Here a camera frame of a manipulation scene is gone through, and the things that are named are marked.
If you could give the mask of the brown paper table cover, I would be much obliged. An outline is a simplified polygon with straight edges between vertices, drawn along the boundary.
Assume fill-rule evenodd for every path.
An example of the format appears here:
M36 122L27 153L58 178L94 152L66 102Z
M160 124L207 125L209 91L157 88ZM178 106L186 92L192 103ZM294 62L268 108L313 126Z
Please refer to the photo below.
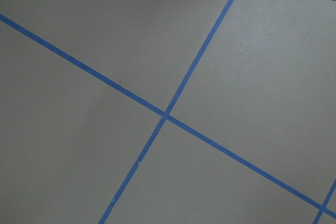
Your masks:
M1 223L335 223L335 0L1 0Z

